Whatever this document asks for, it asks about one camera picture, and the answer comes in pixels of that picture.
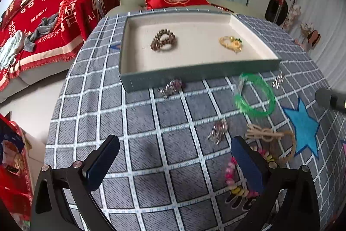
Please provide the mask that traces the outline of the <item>silver rhinestone hair clip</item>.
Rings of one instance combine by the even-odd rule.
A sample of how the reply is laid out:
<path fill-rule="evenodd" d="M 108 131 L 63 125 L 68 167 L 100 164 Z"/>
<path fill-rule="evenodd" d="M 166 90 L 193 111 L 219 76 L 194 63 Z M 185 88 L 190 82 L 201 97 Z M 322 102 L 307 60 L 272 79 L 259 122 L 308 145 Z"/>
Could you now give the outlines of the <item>silver rhinestone hair clip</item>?
<path fill-rule="evenodd" d="M 284 75 L 283 74 L 278 74 L 274 80 L 272 81 L 272 87 L 276 90 L 278 90 L 282 84 L 283 84 L 283 81 L 284 81 Z"/>

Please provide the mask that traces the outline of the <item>green translucent bangle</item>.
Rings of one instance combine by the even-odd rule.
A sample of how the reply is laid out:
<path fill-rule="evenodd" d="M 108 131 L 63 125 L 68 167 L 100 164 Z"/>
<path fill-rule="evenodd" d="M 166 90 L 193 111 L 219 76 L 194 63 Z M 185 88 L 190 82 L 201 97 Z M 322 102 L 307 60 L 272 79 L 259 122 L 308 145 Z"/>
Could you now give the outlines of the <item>green translucent bangle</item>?
<path fill-rule="evenodd" d="M 238 77 L 234 102 L 237 109 L 253 118 L 270 116 L 276 99 L 272 88 L 257 74 L 242 73 Z"/>

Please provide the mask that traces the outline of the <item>silver crystal hair pin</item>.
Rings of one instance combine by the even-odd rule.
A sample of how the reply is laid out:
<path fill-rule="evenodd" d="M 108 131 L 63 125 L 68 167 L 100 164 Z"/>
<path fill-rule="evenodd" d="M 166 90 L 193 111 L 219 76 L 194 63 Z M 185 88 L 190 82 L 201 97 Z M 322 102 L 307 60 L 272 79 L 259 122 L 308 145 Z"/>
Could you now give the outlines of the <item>silver crystal hair pin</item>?
<path fill-rule="evenodd" d="M 212 127 L 212 131 L 208 135 L 208 140 L 218 145 L 222 141 L 227 131 L 228 124 L 225 119 L 215 121 Z"/>

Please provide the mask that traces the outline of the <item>teal jewelry tray box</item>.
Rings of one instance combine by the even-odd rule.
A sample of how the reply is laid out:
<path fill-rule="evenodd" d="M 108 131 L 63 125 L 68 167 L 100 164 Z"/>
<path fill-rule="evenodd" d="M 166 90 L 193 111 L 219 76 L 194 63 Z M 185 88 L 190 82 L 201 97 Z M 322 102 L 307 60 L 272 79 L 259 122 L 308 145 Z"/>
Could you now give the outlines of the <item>teal jewelry tray box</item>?
<path fill-rule="evenodd" d="M 119 61 L 125 91 L 277 70 L 281 57 L 250 21 L 215 11 L 128 16 Z"/>

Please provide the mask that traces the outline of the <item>red gift bag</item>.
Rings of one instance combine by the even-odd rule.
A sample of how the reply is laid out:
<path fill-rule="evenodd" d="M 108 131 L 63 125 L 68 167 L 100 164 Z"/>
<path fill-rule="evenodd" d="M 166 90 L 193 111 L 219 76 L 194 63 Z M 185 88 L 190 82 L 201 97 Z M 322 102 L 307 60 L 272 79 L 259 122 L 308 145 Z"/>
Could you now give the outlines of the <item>red gift bag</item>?
<path fill-rule="evenodd" d="M 30 230 L 32 199 L 25 142 L 1 116 L 1 230 Z"/>

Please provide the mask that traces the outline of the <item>pink slippers on rack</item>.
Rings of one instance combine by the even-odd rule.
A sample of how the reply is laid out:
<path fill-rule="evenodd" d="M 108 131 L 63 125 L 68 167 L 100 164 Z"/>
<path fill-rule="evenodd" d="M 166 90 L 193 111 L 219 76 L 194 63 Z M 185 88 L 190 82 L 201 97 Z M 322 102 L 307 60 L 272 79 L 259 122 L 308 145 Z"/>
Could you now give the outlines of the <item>pink slippers on rack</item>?
<path fill-rule="evenodd" d="M 306 52 L 314 49 L 321 39 L 320 33 L 314 28 L 312 23 L 302 22 L 300 24 L 301 35 L 294 39 L 294 43 Z"/>

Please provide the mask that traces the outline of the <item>white blue clothing pile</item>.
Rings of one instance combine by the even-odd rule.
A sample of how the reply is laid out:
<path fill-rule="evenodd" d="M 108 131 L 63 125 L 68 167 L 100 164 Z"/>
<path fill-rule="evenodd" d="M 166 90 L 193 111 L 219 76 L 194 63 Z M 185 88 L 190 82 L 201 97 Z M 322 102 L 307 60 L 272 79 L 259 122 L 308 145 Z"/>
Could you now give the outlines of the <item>white blue clothing pile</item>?
<path fill-rule="evenodd" d="M 6 43 L 1 47 L 0 68 L 1 70 L 13 66 L 16 62 L 17 55 L 24 47 L 25 35 L 22 31 L 16 31 Z"/>

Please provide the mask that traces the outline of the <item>grey cloth on sofa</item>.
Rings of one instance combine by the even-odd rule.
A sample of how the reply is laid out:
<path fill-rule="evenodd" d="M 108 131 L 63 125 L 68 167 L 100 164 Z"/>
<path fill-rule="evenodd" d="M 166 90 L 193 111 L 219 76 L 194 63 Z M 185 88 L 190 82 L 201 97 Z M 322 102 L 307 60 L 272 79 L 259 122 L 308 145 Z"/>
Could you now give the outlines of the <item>grey cloth on sofa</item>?
<path fill-rule="evenodd" d="M 24 40 L 24 51 L 33 52 L 36 46 L 35 41 L 45 35 L 48 35 L 54 30 L 58 21 L 58 13 L 51 15 L 50 17 L 44 17 L 41 19 L 37 28 L 29 34 Z"/>

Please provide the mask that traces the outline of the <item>red sofa blanket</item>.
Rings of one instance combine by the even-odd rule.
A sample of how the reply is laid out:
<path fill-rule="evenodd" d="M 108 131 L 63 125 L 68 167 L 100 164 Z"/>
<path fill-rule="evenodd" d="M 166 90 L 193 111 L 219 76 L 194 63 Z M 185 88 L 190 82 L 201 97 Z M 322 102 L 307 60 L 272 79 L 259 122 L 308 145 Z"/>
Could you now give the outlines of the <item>red sofa blanket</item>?
<path fill-rule="evenodd" d="M 69 62 L 119 0 L 13 0 L 1 17 L 1 91 L 43 76 L 40 67 Z"/>

